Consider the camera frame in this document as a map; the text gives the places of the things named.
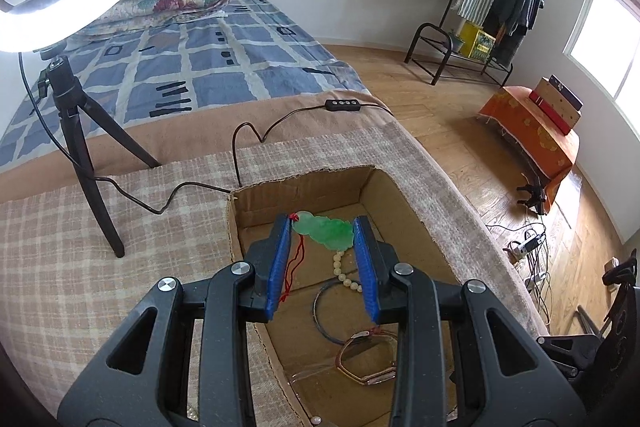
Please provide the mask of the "hanging dark clothes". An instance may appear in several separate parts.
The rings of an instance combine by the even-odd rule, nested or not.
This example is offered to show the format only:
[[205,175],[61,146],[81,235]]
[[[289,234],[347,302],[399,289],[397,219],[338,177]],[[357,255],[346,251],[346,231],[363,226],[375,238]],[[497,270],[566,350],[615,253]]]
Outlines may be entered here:
[[495,38],[491,58],[509,67],[527,33],[533,29],[544,0],[494,0],[484,20],[483,30]]

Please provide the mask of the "thin dark bangle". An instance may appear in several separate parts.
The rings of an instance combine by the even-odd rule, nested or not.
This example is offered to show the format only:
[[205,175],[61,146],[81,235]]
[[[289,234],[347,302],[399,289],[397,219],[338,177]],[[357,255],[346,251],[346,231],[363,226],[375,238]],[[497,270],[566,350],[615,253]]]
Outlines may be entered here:
[[335,346],[344,345],[362,325],[368,324],[360,294],[339,280],[320,287],[311,303],[311,317],[318,333]]

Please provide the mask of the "boxes on stool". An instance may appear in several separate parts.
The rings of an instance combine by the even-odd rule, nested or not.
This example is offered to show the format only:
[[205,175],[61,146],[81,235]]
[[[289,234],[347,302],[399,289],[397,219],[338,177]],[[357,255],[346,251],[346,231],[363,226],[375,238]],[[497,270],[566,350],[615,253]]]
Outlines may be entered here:
[[555,75],[542,77],[529,98],[564,135],[568,135],[582,117],[582,101]]

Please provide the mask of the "blue patterned bed sheet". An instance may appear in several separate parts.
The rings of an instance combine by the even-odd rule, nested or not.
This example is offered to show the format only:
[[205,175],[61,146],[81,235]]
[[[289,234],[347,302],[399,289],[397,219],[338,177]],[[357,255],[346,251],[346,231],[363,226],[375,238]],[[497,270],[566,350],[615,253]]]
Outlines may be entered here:
[[356,70],[268,0],[128,31],[68,52],[84,90],[122,127],[191,110],[333,90],[362,92]]

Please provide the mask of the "brown cardboard box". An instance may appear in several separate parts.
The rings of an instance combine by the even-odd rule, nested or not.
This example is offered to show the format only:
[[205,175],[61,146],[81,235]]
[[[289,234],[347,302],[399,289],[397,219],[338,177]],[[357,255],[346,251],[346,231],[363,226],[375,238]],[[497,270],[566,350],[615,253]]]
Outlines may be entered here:
[[[319,170],[234,191],[229,204],[232,257],[243,258],[250,245],[268,237],[277,215],[297,211],[347,222],[367,217],[375,237],[392,245],[400,260],[435,281],[457,280],[408,197],[385,171],[372,166]],[[312,239],[303,243],[305,254],[293,275],[291,294],[273,319],[257,329],[286,399],[303,425],[318,415],[337,426],[385,426],[394,384],[363,387],[336,369],[340,348],[318,333],[311,317],[314,296],[335,280],[334,254]],[[356,333],[373,325],[364,306],[363,315],[368,324]]]

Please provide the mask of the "pink plaid blanket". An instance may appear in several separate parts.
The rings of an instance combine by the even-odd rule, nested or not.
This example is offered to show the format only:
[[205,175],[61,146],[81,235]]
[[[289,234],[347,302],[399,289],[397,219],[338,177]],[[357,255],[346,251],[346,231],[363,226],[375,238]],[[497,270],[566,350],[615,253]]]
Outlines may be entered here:
[[105,199],[117,258],[70,163],[52,152],[1,176],[1,342],[49,412],[150,287],[210,277],[231,258],[228,192],[321,169],[385,171],[457,281],[480,279],[529,334],[546,329],[484,223],[424,147],[375,106],[332,113],[318,96],[234,104],[138,124],[146,169],[104,135],[89,140],[114,176]]

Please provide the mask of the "window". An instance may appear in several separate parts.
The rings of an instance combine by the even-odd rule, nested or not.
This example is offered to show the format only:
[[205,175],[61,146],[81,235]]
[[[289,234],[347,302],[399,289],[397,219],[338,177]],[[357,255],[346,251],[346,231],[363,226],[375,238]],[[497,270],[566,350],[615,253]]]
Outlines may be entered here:
[[639,14],[623,0],[584,0],[564,54],[639,128]]

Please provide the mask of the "black tripod stand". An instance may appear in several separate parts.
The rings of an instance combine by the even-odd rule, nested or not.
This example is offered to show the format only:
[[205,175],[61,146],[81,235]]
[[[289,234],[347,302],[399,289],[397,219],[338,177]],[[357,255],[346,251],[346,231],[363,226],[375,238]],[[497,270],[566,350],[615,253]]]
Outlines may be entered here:
[[85,92],[65,55],[54,58],[43,69],[43,74],[52,88],[53,101],[58,110],[67,150],[75,161],[74,169],[85,198],[115,256],[122,258],[125,256],[125,247],[113,225],[96,182],[96,172],[92,165],[85,133],[82,130],[80,112],[88,115],[102,130],[148,167],[160,167],[160,163]]

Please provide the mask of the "yellow box on rack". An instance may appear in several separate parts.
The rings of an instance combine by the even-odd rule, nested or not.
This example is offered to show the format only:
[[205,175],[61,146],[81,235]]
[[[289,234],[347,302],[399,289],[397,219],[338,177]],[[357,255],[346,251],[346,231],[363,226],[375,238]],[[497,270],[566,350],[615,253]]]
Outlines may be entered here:
[[492,35],[468,20],[461,27],[459,39],[462,41],[459,54],[481,62],[488,60],[496,42]]

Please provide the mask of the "orange cloth covered stool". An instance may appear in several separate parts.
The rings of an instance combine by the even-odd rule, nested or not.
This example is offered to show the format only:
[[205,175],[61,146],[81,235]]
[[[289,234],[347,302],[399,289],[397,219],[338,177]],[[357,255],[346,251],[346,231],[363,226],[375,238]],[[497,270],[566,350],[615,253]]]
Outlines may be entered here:
[[546,179],[544,213],[551,209],[562,181],[576,164],[579,136],[563,134],[553,120],[530,97],[523,86],[500,88],[480,108],[477,116],[495,121],[524,150]]

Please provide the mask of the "white power strip on floor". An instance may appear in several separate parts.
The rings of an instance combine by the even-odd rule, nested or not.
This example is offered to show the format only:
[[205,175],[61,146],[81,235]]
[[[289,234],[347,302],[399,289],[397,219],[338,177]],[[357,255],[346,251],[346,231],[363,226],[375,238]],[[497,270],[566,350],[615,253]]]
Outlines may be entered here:
[[516,228],[505,225],[486,225],[491,232],[509,232],[512,239],[503,250],[516,265],[524,263],[524,285],[536,305],[546,302],[550,291],[550,255],[547,228],[541,220],[525,222]]

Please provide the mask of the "black metal clothes rack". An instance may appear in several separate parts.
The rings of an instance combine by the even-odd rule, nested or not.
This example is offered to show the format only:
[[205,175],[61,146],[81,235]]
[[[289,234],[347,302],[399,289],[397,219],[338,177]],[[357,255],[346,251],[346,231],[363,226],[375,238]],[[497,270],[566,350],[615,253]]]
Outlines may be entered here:
[[509,67],[503,67],[491,54],[486,62],[459,54],[462,25],[468,20],[483,29],[492,2],[494,0],[448,0],[438,23],[425,22],[416,28],[404,63],[424,72],[431,86],[442,80],[454,80],[459,72],[470,72],[487,83],[505,86],[514,72],[514,59]]

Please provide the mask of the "red strap gold watch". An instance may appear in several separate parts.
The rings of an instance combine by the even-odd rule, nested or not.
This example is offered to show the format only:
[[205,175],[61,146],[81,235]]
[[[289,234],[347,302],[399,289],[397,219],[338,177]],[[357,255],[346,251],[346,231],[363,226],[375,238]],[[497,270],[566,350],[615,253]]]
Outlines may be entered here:
[[397,347],[393,332],[367,329],[345,341],[335,357],[335,367],[360,386],[384,384],[396,377]]

